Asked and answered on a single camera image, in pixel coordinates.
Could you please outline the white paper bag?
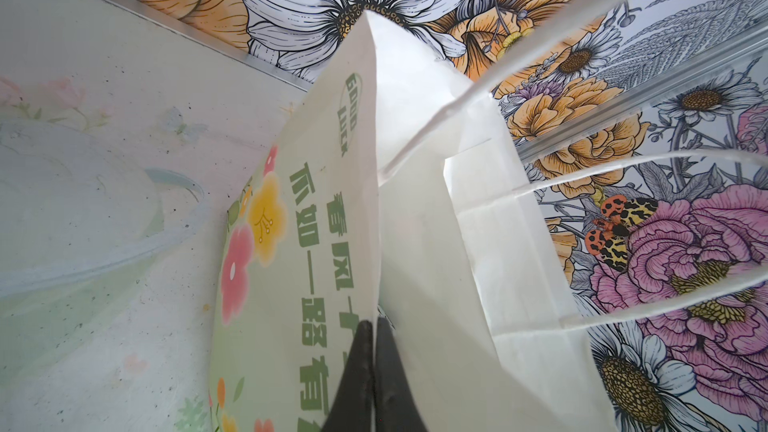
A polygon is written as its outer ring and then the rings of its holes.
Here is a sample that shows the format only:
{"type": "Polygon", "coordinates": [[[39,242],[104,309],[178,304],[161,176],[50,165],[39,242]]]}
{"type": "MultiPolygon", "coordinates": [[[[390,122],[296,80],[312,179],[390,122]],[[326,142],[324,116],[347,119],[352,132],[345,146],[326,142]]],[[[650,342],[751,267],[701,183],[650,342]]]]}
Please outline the white paper bag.
{"type": "Polygon", "coordinates": [[[767,427],[767,0],[243,0],[312,82],[229,209],[213,431],[318,431],[394,326],[431,431],[767,427]]]}

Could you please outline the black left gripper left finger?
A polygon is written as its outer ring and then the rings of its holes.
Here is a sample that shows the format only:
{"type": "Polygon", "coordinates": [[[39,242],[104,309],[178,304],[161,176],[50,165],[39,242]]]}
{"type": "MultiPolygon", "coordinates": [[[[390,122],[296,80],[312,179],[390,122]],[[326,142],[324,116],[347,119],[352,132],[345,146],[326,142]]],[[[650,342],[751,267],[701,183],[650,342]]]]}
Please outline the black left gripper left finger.
{"type": "Polygon", "coordinates": [[[369,432],[374,401],[373,324],[361,321],[322,432],[369,432]]]}

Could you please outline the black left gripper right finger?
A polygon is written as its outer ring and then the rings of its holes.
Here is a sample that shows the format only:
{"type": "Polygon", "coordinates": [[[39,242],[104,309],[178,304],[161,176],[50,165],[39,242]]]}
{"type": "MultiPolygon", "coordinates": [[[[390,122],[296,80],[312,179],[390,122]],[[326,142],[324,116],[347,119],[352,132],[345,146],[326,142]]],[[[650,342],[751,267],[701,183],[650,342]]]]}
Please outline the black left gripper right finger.
{"type": "Polygon", "coordinates": [[[379,316],[375,342],[375,431],[426,432],[388,319],[379,316]]]}

